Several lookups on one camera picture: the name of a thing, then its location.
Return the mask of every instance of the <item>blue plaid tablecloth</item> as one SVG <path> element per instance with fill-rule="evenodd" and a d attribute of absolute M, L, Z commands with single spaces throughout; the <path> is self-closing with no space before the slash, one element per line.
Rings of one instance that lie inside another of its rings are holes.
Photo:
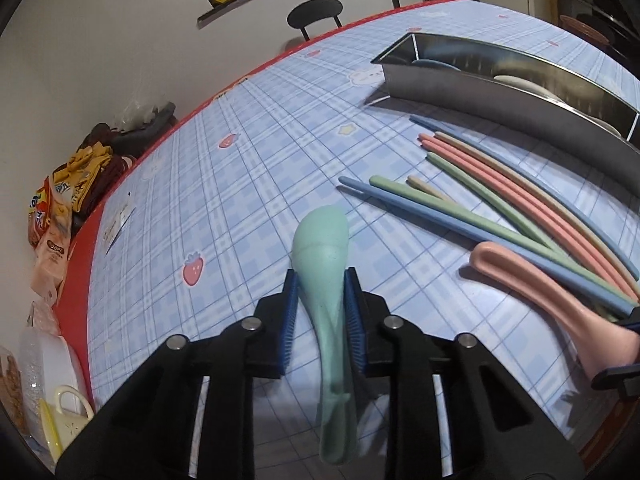
<path fill-rule="evenodd" d="M 379 173 L 400 182 L 420 174 L 508 226 L 425 161 L 415 140 L 422 129 L 408 120 L 415 113 L 449 124 L 555 187 L 636 266 L 640 202 L 580 160 L 517 131 L 428 104 L 379 100 L 384 78 L 370 60 L 408 30 L 536 54 L 640 105 L 638 80 L 601 51 L 530 16 L 469 0 L 385 16 L 279 60 L 183 124 L 108 199 L 100 232 L 129 193 L 135 210 L 111 250 L 105 254 L 98 243 L 94 254 L 88 344 L 98 405 L 172 333 L 210 337 L 250 315 L 261 297 L 282 287 L 300 220 L 335 204 L 348 218 L 349 264 L 365 290 L 426 333 L 476 334 L 578 448 L 593 436 L 615 398 L 590 390 L 553 320 L 480 280 L 467 267 L 468 240 L 363 203 L 336 189 L 337 178 Z M 335 468 L 318 457 L 319 392 L 318 346 L 299 306 L 286 376 L 255 385 L 257 478 L 382 478 L 388 398 L 360 420 L 360 458 Z"/>

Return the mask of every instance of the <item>pink chopstick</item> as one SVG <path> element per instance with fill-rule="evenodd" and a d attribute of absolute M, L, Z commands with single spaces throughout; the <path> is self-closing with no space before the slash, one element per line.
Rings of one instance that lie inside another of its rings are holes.
<path fill-rule="evenodd" d="M 510 202 L 522 211 L 527 212 L 529 216 L 551 233 L 559 243 L 588 269 L 591 269 L 611 285 L 618 287 L 626 295 L 636 298 L 631 287 L 619 275 L 609 261 L 588 243 L 576 229 L 543 202 L 540 202 L 539 199 L 497 171 L 439 139 L 420 134 L 420 140 L 425 148 L 448 158 L 451 162 L 465 168 L 465 170 L 476 178 L 492 186 L 494 190 L 499 191 L 505 198 L 510 200 Z"/>

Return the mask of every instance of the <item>chair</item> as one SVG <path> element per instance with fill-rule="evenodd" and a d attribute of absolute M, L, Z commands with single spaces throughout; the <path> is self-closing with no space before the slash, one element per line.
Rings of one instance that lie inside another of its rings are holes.
<path fill-rule="evenodd" d="M 571 16 L 560 16 L 560 23 L 564 30 L 569 31 L 572 34 L 582 38 L 584 41 L 591 43 L 593 46 L 599 48 L 601 51 L 606 52 L 607 47 L 610 45 L 607 37 L 590 27 L 586 23 L 580 22 Z"/>
<path fill-rule="evenodd" d="M 609 41 L 610 45 L 616 43 L 615 33 L 613 32 L 611 27 L 603 22 L 602 19 L 600 19 L 598 16 L 594 16 L 591 14 L 578 14 L 575 19 L 597 30 L 600 34 L 607 38 L 607 41 Z"/>
<path fill-rule="evenodd" d="M 287 23 L 289 23 L 289 27 L 300 30 L 305 40 L 309 41 L 309 35 L 306 33 L 305 27 L 325 18 L 333 18 L 335 24 L 341 27 L 342 23 L 340 23 L 338 16 L 343 8 L 340 0 L 309 0 L 299 4 L 289 13 Z"/>

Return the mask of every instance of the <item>metal container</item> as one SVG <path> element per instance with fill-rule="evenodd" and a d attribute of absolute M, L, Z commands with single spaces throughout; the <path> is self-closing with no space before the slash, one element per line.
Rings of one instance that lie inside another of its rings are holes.
<path fill-rule="evenodd" d="M 497 44 L 422 33 L 403 36 L 372 63 L 382 65 L 392 97 L 453 108 L 525 132 L 640 196 L 640 151 L 626 140 L 640 127 L 638 111 L 571 70 Z M 495 80 L 499 75 L 532 82 L 546 89 L 546 96 Z"/>

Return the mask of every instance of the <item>beige chopstick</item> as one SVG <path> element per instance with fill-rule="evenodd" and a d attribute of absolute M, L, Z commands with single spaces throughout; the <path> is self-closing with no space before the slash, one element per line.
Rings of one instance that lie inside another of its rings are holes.
<path fill-rule="evenodd" d="M 453 204 L 456 203 L 455 200 L 452 200 L 451 198 L 449 198 L 444 193 L 439 192 L 433 186 L 430 186 L 425 181 L 421 180 L 420 178 L 418 178 L 415 175 L 409 175 L 406 178 L 406 182 L 407 182 L 407 184 L 409 186 L 413 187 L 414 189 L 417 189 L 418 191 L 426 193 L 427 195 L 434 196 L 436 198 L 439 198 L 441 200 L 445 200 L 446 202 L 451 202 Z"/>

